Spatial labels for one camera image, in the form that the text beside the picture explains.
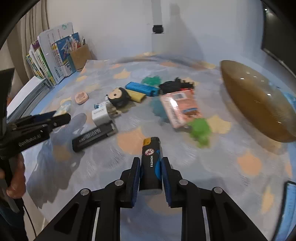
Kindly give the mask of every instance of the dark clothing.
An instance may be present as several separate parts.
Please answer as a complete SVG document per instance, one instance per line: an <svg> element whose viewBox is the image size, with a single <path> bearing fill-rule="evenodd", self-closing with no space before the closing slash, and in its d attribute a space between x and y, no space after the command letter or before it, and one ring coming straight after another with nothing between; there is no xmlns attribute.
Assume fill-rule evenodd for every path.
<svg viewBox="0 0 296 241"><path fill-rule="evenodd" d="M24 202L17 200L19 213L13 212L0 201L0 240L28 241L24 223Z"/></svg>

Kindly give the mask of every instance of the pen holder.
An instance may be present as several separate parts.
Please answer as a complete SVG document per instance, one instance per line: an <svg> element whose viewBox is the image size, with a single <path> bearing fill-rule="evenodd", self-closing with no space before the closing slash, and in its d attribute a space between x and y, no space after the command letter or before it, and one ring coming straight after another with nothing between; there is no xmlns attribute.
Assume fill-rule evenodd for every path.
<svg viewBox="0 0 296 241"><path fill-rule="evenodd" d="M87 44L70 52L76 71L80 72L84 68L86 61L91 59L91 53Z"/></svg>

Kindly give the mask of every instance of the black screen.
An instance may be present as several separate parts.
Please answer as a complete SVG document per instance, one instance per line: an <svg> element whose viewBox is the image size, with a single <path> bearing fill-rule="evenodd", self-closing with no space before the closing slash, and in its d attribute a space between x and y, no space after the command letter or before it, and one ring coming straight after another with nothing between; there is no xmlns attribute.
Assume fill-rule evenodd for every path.
<svg viewBox="0 0 296 241"><path fill-rule="evenodd" d="M296 77L296 34L275 13L263 5L264 34L262 49Z"/></svg>

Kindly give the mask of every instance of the pink package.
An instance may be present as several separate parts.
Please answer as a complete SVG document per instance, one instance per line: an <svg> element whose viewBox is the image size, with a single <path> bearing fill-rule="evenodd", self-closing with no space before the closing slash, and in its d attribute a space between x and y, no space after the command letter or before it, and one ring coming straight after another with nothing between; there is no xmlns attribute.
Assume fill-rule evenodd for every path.
<svg viewBox="0 0 296 241"><path fill-rule="evenodd" d="M168 93L160 101L173 128L185 126L195 118L201 118L192 90Z"/></svg>

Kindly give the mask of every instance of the hand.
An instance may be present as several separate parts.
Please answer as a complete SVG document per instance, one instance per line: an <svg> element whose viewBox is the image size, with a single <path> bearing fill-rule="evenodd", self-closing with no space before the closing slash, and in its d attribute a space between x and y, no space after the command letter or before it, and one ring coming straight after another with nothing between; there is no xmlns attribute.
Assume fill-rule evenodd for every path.
<svg viewBox="0 0 296 241"><path fill-rule="evenodd" d="M5 174L0 169L0 179L4 179ZM25 178L25 165L24 157L21 153L17 155L17 166L15 173L12 177L10 187L7 188L6 193L13 199L21 198L26 192L26 178Z"/></svg>

